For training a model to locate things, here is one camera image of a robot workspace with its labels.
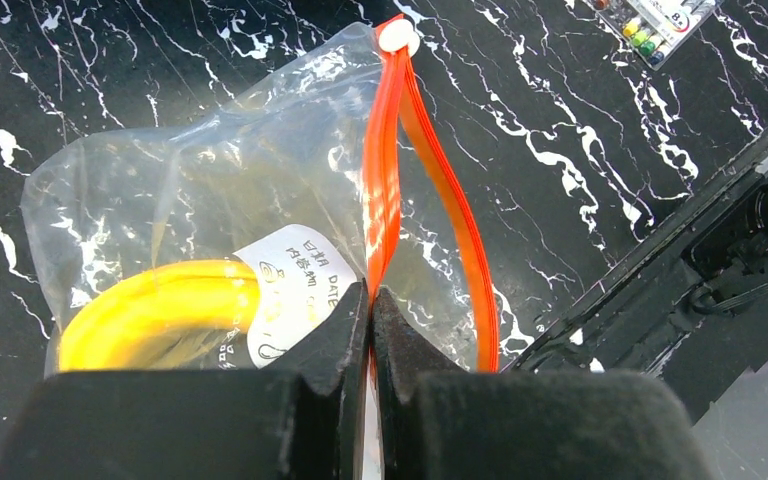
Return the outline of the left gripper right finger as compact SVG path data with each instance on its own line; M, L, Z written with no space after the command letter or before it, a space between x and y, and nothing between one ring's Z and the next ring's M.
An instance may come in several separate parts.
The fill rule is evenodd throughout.
M472 373L372 306L387 479L708 479L668 386L636 372Z

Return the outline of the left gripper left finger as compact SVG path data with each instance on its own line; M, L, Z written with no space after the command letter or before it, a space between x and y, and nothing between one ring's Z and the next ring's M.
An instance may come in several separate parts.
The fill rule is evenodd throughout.
M0 479L357 479L368 292L259 369L54 375L26 403Z

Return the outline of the yellow toy banana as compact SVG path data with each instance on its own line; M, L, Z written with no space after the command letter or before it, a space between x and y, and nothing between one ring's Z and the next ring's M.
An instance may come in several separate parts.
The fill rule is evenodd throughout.
M224 259L190 260L118 282L84 306L63 330L56 371L162 369L149 359L162 340L193 331L245 333L261 294L252 267Z

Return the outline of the clear orange zip bag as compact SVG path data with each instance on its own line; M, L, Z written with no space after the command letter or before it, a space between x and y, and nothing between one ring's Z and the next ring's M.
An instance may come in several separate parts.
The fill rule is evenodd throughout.
M245 333L162 340L165 369L265 367L361 282L457 365L498 371L498 256L420 93L420 44L403 16L354 23L190 125L96 133L43 162L20 208L55 323L45 372L105 290L207 259L252 267L258 312Z

